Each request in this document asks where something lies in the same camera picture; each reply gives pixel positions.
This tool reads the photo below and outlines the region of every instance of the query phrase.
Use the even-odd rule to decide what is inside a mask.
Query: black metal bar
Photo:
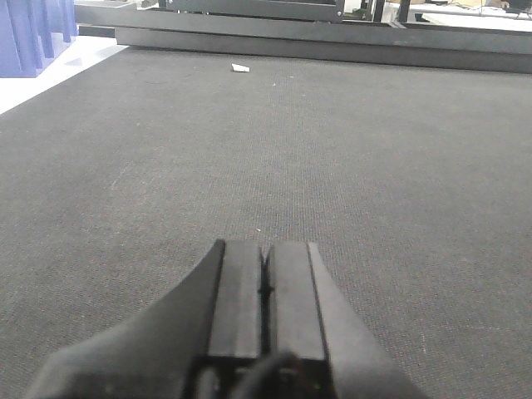
[[[95,36],[95,37],[115,37],[114,27],[95,27],[92,25],[80,25],[78,27],[80,36]]]
[[[393,31],[404,32],[408,30],[394,29]],[[469,52],[394,45],[373,46],[357,43],[305,42],[131,28],[116,29],[116,38],[120,44],[193,52],[532,73],[532,55],[530,54]]]
[[[375,12],[373,14],[373,21],[380,22],[382,20],[382,13],[384,12],[384,4],[386,0],[377,0],[375,4]]]
[[[401,4],[399,5],[399,13],[397,14],[397,21],[407,22],[409,11],[410,11],[410,0],[401,0]]]
[[[275,17],[304,21],[339,22],[343,14],[343,0],[309,2],[271,0],[175,0],[166,7],[174,11],[211,12],[218,14]]]
[[[514,32],[494,34],[481,29],[470,29],[468,32],[436,29],[427,31],[394,29],[388,25],[368,22],[334,24],[278,21],[262,18],[178,14],[175,12],[121,11],[102,7],[84,7],[77,13],[76,19],[78,23],[98,26],[146,28],[193,34],[211,33],[218,36],[236,37],[234,40],[237,40],[237,37],[257,37],[313,43],[328,42],[348,45],[532,55],[532,38],[529,33],[522,36]],[[144,45],[149,46],[149,40],[146,40]]]

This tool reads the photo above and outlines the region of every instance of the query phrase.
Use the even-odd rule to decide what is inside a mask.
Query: black plastic part
[[[260,356],[260,247],[229,241],[214,310],[209,356],[254,360]]]
[[[304,361],[325,361],[319,311],[307,246],[275,244],[268,270],[273,287],[270,311],[271,350],[290,350]]]
[[[174,399],[204,356],[225,243],[144,312],[52,355],[27,399]]]
[[[297,366],[257,381],[268,359],[284,367],[285,350]],[[242,373],[268,387],[262,397],[426,398],[352,312],[316,244],[275,244],[265,264],[257,244],[218,240],[144,312],[52,355],[26,399],[225,398]]]

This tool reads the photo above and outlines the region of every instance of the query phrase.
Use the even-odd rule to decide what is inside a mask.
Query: gray carpet
[[[221,237],[317,241],[434,398],[530,399],[530,83],[130,49],[0,116],[0,396]]]

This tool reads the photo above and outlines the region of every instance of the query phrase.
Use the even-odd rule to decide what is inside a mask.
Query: white floor
[[[79,36],[41,75],[0,79],[0,114],[120,52],[116,39]]]

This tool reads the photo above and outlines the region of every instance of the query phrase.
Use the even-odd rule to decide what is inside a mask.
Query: paper scrap
[[[249,67],[239,64],[231,64],[234,72],[249,72]]]

